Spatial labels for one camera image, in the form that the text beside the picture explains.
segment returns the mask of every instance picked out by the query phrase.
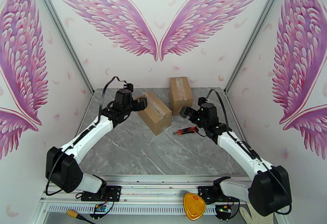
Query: black cable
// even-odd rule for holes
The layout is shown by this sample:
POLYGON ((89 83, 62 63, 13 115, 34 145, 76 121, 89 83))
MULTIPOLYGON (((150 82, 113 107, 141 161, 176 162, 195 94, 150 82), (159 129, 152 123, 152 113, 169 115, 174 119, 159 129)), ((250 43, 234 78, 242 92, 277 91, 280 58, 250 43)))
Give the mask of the black cable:
POLYGON ((82 196, 83 196, 83 193, 82 193, 82 192, 77 193, 77 194, 75 195, 75 199, 80 199, 80 198, 82 198, 82 196))
POLYGON ((231 217, 228 218, 228 220, 233 219, 237 215, 238 211, 240 210, 240 204, 241 204, 241 202, 240 202, 240 200, 238 200, 237 210, 231 217))
MULTIPOLYGON (((273 176, 273 178, 275 178, 275 180, 278 182, 278 184, 282 187, 283 191, 285 192, 285 194, 286 194, 286 196, 287 196, 287 198, 289 199, 289 202, 290 202, 291 200, 289 198, 289 194, 285 190, 284 186, 281 184, 281 182, 275 177, 275 175, 270 171, 270 169, 263 162, 262 162, 262 164, 267 169, 267 171, 269 171, 269 173, 273 176)), ((280 214, 280 215, 288 215, 291 211, 292 211, 292 203, 289 204, 289 210, 286 213, 282 213, 282 212, 278 212, 278 211, 276 211, 276 213, 280 214)))
POLYGON ((67 148, 66 148, 66 149, 65 149, 65 150, 60 154, 60 156, 57 158, 56 162, 54 162, 54 166, 52 166, 52 170, 51 170, 51 172, 50 172, 50 174, 49 174, 48 182, 47 182, 47 185, 46 185, 46 187, 45 187, 45 194, 46 194, 47 196, 52 196, 52 195, 55 195, 55 194, 57 194, 57 193, 59 193, 59 192, 62 191, 62 190, 60 189, 60 190, 58 190, 58 191, 56 191, 56 192, 54 192, 54 193, 49 194, 49 193, 48 193, 48 188, 49 188, 49 184, 50 184, 50 180, 51 180, 52 174, 54 173, 54 169, 55 169, 57 163, 59 162, 60 158, 64 155, 64 153, 65 153, 68 149, 71 149, 71 148, 72 148, 71 146, 68 146, 68 147, 67 147, 67 148))
POLYGON ((127 117, 125 119, 123 119, 123 121, 121 123, 123 123, 125 120, 127 120, 129 118, 130 114, 127 115, 127 117))
POLYGON ((93 214, 95 215, 95 211, 96 211, 96 209, 98 208, 98 207, 101 207, 101 206, 103 206, 103 205, 105 205, 107 202, 108 202, 108 199, 109 199, 109 196, 106 194, 105 196, 103 196, 103 197, 105 197, 105 202, 104 203, 101 203, 101 204, 97 204, 97 205, 95 205, 95 208, 94 208, 94 211, 93 211, 93 214))
POLYGON ((115 101, 111 101, 111 102, 109 102, 108 107, 111 107, 111 105, 112 105, 114 102, 115 102, 115 101))
POLYGON ((197 134, 200 135, 201 137, 207 137, 206 135, 202 135, 201 133, 199 133, 199 131, 197 131, 197 134))
POLYGON ((113 195, 109 195, 109 196, 111 196, 112 197, 112 205, 111 205, 111 207, 110 207, 110 209, 103 215, 103 216, 105 216, 106 214, 108 214, 111 210, 112 210, 112 208, 113 208, 113 206, 114 206, 114 204, 115 204, 115 199, 114 199, 114 196, 113 195))
POLYGON ((227 119, 226 109, 225 109, 225 106, 224 106, 224 104, 223 104, 223 102, 222 102, 222 98, 220 97, 220 95, 218 94, 218 92, 217 92, 216 90, 214 90, 214 89, 211 89, 211 90, 209 91, 209 93, 208 93, 207 99, 209 98, 209 96, 210 96, 210 94, 211 94, 212 91, 214 91, 214 92, 216 93, 216 95, 217 95, 217 97, 218 97, 218 99, 219 99, 220 105, 221 105, 221 107, 222 107, 222 111, 223 111, 223 113, 224 113, 225 122, 226 122, 227 134, 228 134, 228 135, 229 135, 229 136, 230 136, 234 141, 237 141, 237 139, 236 139, 233 135, 231 135, 231 133, 229 132, 229 125, 228 125, 228 119, 227 119))
POLYGON ((117 79, 119 82, 122 82, 122 83, 127 83, 125 80, 120 80, 119 77, 117 76, 114 76, 106 85, 105 87, 103 88, 102 90, 102 95, 101 95, 101 100, 100 100, 100 104, 99 104, 99 113, 98 113, 98 120, 96 121, 95 125, 98 125, 99 122, 100 122, 100 118, 101 118, 101 112, 102 112, 102 105, 103 105, 103 100, 105 98, 105 92, 107 90, 107 87, 109 86, 109 84, 111 84, 114 79, 117 79))
POLYGON ((94 222, 89 221, 88 219, 85 219, 85 220, 83 220, 83 221, 88 222, 88 223, 91 223, 91 224, 95 224, 94 222))

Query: pink angel wing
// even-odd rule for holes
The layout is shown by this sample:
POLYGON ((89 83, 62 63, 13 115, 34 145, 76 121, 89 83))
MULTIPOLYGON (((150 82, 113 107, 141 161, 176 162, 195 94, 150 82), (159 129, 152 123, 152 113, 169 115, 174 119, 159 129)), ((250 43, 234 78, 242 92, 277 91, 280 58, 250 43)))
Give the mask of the pink angel wing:
POLYGON ((318 0, 285 0, 275 48, 274 102, 284 108, 280 124, 305 105, 326 61, 327 20, 318 0))
POLYGON ((254 0, 187 0, 160 42, 160 60, 182 55, 221 30, 254 0))
POLYGON ((63 0, 98 32, 121 48, 158 59, 158 44, 141 12, 131 0, 63 0))
POLYGON ((35 0, 7 0, 0 14, 0 71, 18 108, 41 125, 46 103, 45 50, 35 0))
POLYGON ((37 127, 31 121, 27 121, 22 114, 7 108, 0 108, 0 160, 2 153, 7 156, 13 148, 17 150, 18 140, 22 132, 27 129, 38 131, 37 127))
POLYGON ((300 112, 284 128, 295 128, 304 137, 304 146, 310 146, 324 160, 327 157, 327 104, 300 112))

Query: white wall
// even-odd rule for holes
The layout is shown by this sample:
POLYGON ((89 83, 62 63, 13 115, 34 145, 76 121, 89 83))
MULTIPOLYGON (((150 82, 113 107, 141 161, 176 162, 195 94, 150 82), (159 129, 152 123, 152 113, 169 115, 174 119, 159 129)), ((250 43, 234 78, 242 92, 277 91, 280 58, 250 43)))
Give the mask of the white wall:
MULTIPOLYGON (((327 0, 321 0, 327 6, 327 0)), ((274 48, 277 44, 278 20, 281 16, 281 5, 284 0, 277 0, 262 31, 243 66, 243 72, 229 92, 229 98, 235 108, 238 118, 243 124, 248 141, 266 160, 275 165, 284 166, 290 177, 293 198, 293 210, 290 214, 295 224, 326 223, 327 219, 327 160, 312 152, 310 146, 306 149, 304 138, 300 131, 290 128, 283 130, 284 124, 279 124, 283 117, 283 108, 273 102, 272 69, 274 63, 274 48)), ((323 20, 318 21, 320 28, 325 30, 323 20)), ((322 59, 325 55, 321 47, 322 59)), ((327 66, 323 67, 312 93, 304 107, 326 104, 327 66)), ((325 128, 321 135, 326 145, 325 128)))
MULTIPOLYGON (((186 0, 132 0, 160 43, 186 0)), ((52 0, 93 87, 103 87, 114 75, 135 87, 167 87, 168 78, 188 76, 192 87, 225 87, 266 0, 255 0, 224 28, 191 52, 168 54, 155 62, 150 54, 135 56, 116 47, 62 0, 52 0)))
MULTIPOLYGON (((7 0, 1 1, 2 11, 7 0)), ((60 147, 71 140, 90 99, 90 93, 41 0, 36 0, 36 7, 40 10, 44 35, 49 91, 47 103, 38 109, 38 118, 42 122, 42 125, 36 124, 38 132, 31 129, 23 132, 17 150, 14 148, 7 156, 4 156, 4 150, 0 151, 3 154, 0 160, 0 223, 6 224, 29 223, 46 184, 46 153, 52 146, 60 147)), ((3 49, 3 38, 0 41, 3 49)), ((7 60, 3 53, 0 56, 2 61, 7 60)), ((1 76, 0 106, 21 113, 1 76)))

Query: cardboard box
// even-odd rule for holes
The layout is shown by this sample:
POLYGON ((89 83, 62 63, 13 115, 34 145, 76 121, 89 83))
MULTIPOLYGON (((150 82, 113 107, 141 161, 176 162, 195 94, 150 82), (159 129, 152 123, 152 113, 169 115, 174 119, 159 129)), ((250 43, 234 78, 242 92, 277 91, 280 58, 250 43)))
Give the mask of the cardboard box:
POLYGON ((192 106, 193 94, 187 77, 170 78, 169 99, 173 115, 179 115, 184 106, 192 106))
POLYGON ((158 135, 171 125, 171 110, 152 92, 146 92, 141 97, 147 98, 148 106, 138 114, 153 133, 158 135))

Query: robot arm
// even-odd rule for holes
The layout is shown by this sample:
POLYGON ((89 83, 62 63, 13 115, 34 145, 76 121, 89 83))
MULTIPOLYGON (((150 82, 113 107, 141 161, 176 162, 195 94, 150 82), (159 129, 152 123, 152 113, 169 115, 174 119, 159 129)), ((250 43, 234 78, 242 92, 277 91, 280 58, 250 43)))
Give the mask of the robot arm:
MULTIPOLYGON (((226 111, 221 98, 226 119, 226 111)), ((214 181, 213 188, 217 195, 235 197, 250 202, 262 216, 267 216, 291 204, 291 190, 287 171, 282 166, 273 166, 261 158, 251 146, 241 141, 226 124, 219 122, 217 109, 207 98, 198 100, 199 110, 183 107, 180 115, 203 128, 206 136, 226 150, 242 166, 251 179, 250 184, 223 177, 214 181)))
POLYGON ((146 108, 146 98, 133 100, 132 91, 133 85, 125 84, 125 88, 117 91, 115 100, 102 109, 99 117, 77 137, 59 149, 52 147, 48 151, 45 174, 47 187, 52 181, 67 193, 77 189, 91 194, 93 200, 103 199, 106 182, 97 176, 83 173, 78 165, 102 136, 124 122, 132 111, 146 108))

